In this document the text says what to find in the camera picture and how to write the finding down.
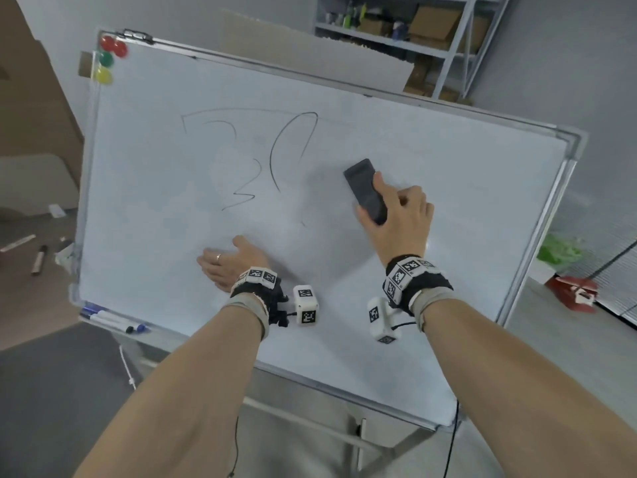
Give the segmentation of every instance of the person's right arm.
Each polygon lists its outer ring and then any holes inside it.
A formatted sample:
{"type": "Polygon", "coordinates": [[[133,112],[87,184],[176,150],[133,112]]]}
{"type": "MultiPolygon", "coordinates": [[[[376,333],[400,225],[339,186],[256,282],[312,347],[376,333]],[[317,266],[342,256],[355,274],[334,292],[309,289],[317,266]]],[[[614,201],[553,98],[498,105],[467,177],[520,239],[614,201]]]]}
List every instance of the person's right arm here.
{"type": "MultiPolygon", "coordinates": [[[[382,264],[423,256],[433,205],[419,187],[396,191],[379,173],[374,187],[386,223],[357,211],[382,264]]],[[[449,385],[507,476],[637,474],[637,434],[530,346],[461,300],[435,301],[423,317],[449,385]]]]}

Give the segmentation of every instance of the metal shelving unit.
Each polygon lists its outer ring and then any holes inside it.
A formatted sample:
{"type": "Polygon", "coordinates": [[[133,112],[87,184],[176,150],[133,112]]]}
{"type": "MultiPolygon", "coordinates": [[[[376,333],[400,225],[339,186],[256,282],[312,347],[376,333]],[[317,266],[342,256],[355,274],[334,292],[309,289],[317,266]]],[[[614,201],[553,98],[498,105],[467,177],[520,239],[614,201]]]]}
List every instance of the metal shelving unit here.
{"type": "MultiPolygon", "coordinates": [[[[468,96],[476,73],[478,72],[480,65],[482,64],[482,60],[484,59],[484,56],[489,49],[489,45],[493,40],[494,34],[509,2],[509,0],[441,0],[446,2],[463,2],[464,9],[462,10],[462,15],[460,16],[460,21],[458,23],[458,29],[454,34],[454,38],[451,41],[449,50],[440,50],[404,40],[392,40],[391,38],[387,37],[358,32],[355,29],[346,29],[336,25],[323,23],[321,21],[325,20],[325,14],[328,11],[343,13],[348,1],[349,0],[318,0],[314,23],[314,33],[318,36],[348,36],[355,39],[361,39],[373,43],[382,44],[388,47],[403,49],[413,53],[431,55],[434,58],[442,60],[442,68],[440,70],[440,74],[438,75],[438,79],[436,80],[436,88],[434,89],[432,95],[432,98],[434,99],[437,99],[440,96],[442,88],[448,81],[447,78],[449,77],[449,72],[452,68],[452,65],[455,63],[462,64],[461,67],[458,67],[460,80],[457,81],[456,85],[459,84],[461,87],[461,97],[464,98],[468,96]],[[476,11],[476,7],[478,7],[482,12],[492,12],[493,16],[489,29],[485,35],[484,41],[482,42],[482,46],[478,50],[478,53],[472,54],[470,53],[471,33],[473,30],[473,16],[476,11]],[[458,52],[460,41],[465,32],[467,36],[465,39],[464,47],[461,47],[461,51],[458,52]]],[[[394,5],[397,3],[397,0],[387,1],[392,2],[394,5]]],[[[409,3],[411,5],[415,5],[416,3],[419,3],[419,1],[420,0],[405,0],[406,3],[409,3]]]]}

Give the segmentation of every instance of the person's left arm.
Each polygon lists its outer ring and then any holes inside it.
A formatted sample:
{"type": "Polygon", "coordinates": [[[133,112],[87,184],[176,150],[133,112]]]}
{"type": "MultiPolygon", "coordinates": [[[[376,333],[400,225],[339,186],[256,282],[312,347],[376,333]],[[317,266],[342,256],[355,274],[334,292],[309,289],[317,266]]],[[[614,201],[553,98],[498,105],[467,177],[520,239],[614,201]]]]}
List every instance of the person's left arm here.
{"type": "MultiPolygon", "coordinates": [[[[243,237],[233,241],[237,254],[217,258],[218,252],[205,250],[197,259],[225,291],[251,266],[269,267],[243,237]]],[[[250,310],[221,309],[139,386],[75,478],[225,477],[262,332],[250,310]]]]}

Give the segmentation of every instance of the black wrist strap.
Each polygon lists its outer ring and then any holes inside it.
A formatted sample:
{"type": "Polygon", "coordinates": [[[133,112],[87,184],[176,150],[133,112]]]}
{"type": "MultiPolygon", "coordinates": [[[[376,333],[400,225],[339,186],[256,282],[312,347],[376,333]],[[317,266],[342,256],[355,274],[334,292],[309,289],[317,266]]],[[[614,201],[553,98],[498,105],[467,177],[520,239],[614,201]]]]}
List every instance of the black wrist strap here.
{"type": "Polygon", "coordinates": [[[276,273],[262,268],[250,268],[249,271],[239,276],[233,286],[230,297],[244,292],[255,294],[263,301],[266,305],[267,320],[270,324],[277,324],[279,327],[288,326],[287,312],[278,309],[278,304],[287,302],[288,297],[283,294],[281,278],[276,273]],[[247,281],[247,279],[260,280],[260,283],[247,281]]]}
{"type": "Polygon", "coordinates": [[[412,317],[409,304],[413,297],[421,290],[437,287],[454,289],[435,265],[418,255],[403,255],[387,265],[383,291],[389,299],[389,305],[400,308],[412,317]]]}

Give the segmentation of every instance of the floor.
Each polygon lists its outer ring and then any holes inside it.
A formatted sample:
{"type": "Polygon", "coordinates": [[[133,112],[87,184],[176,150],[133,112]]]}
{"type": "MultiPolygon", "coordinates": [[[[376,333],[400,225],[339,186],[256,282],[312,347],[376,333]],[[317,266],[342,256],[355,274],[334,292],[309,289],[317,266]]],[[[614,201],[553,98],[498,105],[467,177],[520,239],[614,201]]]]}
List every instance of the floor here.
{"type": "MultiPolygon", "coordinates": [[[[0,476],[68,477],[132,389],[110,335],[77,324],[62,269],[48,261],[40,277],[29,274],[37,248],[70,236],[73,218],[44,216],[22,222],[19,229],[11,226],[13,233],[0,224],[0,246],[29,232],[39,234],[37,242],[0,260],[0,345],[11,347],[0,352],[0,412],[11,410],[0,420],[0,476]],[[63,330],[17,345],[56,329],[63,330]]],[[[572,313],[533,281],[524,289],[508,329],[637,430],[637,331],[601,310],[572,313]]],[[[350,416],[366,417],[368,438],[380,444],[392,445],[413,430],[258,370],[248,395],[343,430],[351,428],[350,416]]],[[[240,413],[238,442],[237,478],[346,476],[343,463],[351,453],[337,440],[248,407],[240,413]]],[[[441,477],[449,442],[448,433],[434,435],[385,476],[441,477]]],[[[471,423],[460,426],[448,476],[502,476],[471,423]]]]}

